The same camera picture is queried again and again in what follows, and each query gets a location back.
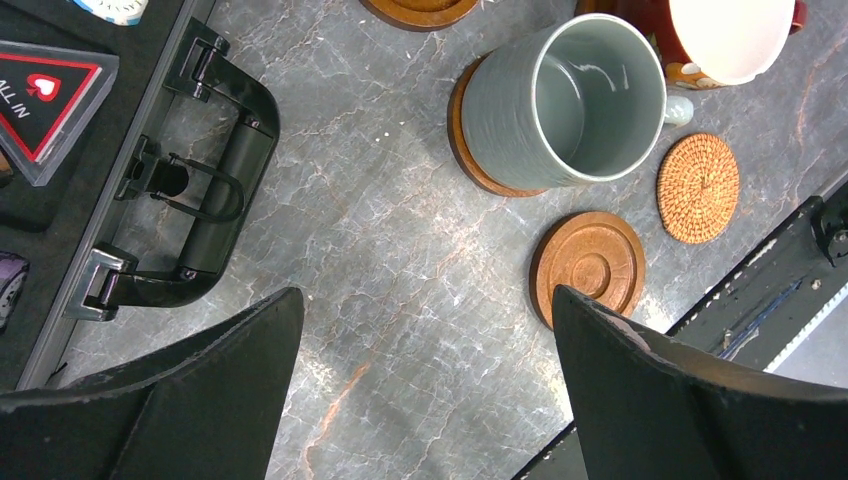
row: purple object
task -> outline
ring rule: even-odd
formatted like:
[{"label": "purple object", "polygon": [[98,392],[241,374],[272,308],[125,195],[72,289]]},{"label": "purple object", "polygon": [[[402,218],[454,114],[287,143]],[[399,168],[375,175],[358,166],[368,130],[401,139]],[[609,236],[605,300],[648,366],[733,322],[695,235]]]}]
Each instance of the purple object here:
[{"label": "purple object", "polygon": [[13,253],[0,252],[0,332],[6,329],[15,302],[29,271],[29,262]]}]

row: wooden coaster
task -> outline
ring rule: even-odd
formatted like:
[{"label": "wooden coaster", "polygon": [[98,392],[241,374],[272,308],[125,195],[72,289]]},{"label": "wooden coaster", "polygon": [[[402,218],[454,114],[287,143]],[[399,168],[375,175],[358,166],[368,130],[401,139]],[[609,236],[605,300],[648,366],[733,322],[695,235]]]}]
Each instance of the wooden coaster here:
[{"label": "wooden coaster", "polygon": [[471,76],[474,75],[474,72],[477,71],[477,68],[483,63],[485,58],[486,55],[475,60],[463,72],[459,80],[456,81],[456,86],[454,86],[453,93],[451,93],[450,102],[448,102],[448,139],[450,140],[453,155],[456,157],[456,162],[462,168],[462,171],[468,175],[468,178],[476,183],[478,187],[489,193],[494,193],[502,197],[532,197],[544,193],[547,190],[519,190],[494,181],[474,161],[474,157],[471,156],[471,150],[468,149],[468,144],[465,143],[465,135],[462,133],[462,98],[465,96],[465,89],[468,87],[468,82],[471,81]]},{"label": "wooden coaster", "polygon": [[730,147],[699,133],[675,145],[657,179],[657,204],[668,233],[684,243],[717,237],[739,199],[739,169]]},{"label": "wooden coaster", "polygon": [[462,20],[478,0],[361,0],[389,25],[413,32],[432,32]]},{"label": "wooden coaster", "polygon": [[574,8],[574,16],[585,13],[609,13],[615,12],[616,0],[577,0]]},{"label": "wooden coaster", "polygon": [[554,289],[568,285],[629,317],[645,286],[645,251],[636,232],[605,212],[583,213],[555,225],[530,267],[536,313],[553,329]]}]

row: gray marble surface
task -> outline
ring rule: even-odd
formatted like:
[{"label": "gray marble surface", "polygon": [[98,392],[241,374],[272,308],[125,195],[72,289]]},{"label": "gray marble surface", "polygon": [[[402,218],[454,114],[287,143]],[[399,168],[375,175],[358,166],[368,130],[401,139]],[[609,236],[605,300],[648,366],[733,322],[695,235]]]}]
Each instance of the gray marble surface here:
[{"label": "gray marble surface", "polygon": [[[477,56],[570,18],[572,0],[486,0],[429,34],[386,25],[355,0],[222,1],[212,26],[231,39],[232,60],[269,86],[284,120],[250,219],[202,301],[80,324],[64,381],[293,285],[307,298],[306,326],[269,478],[510,478],[572,419],[553,336],[527,287],[533,249],[554,222],[605,210],[634,227],[648,258],[634,318],[662,331],[842,170],[848,3],[808,3],[808,28],[767,74],[687,94],[696,120],[664,131],[636,172],[507,200],[456,165],[448,97]],[[178,107],[164,147],[216,158],[232,112]],[[702,131],[733,148],[742,188],[727,231],[689,246],[664,232],[654,187],[662,154]],[[189,223],[140,201],[117,244],[170,266]]]}]

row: black triangular sign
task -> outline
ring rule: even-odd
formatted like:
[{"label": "black triangular sign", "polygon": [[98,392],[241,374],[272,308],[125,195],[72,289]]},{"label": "black triangular sign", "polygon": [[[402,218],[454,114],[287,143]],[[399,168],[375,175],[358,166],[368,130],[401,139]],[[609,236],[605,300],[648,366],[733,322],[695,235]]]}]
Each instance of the black triangular sign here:
[{"label": "black triangular sign", "polygon": [[0,145],[44,185],[103,102],[113,55],[0,41]]}]

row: gray ceramic mug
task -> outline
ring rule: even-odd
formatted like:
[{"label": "gray ceramic mug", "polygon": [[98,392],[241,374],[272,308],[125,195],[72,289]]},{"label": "gray ceramic mug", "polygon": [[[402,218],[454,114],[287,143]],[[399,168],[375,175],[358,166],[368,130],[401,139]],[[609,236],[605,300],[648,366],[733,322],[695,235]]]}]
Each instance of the gray ceramic mug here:
[{"label": "gray ceramic mug", "polygon": [[645,160],[664,121],[691,119],[692,103],[665,88],[639,31],[582,15],[492,52],[468,84],[462,132],[475,162],[507,187],[607,182]]}]

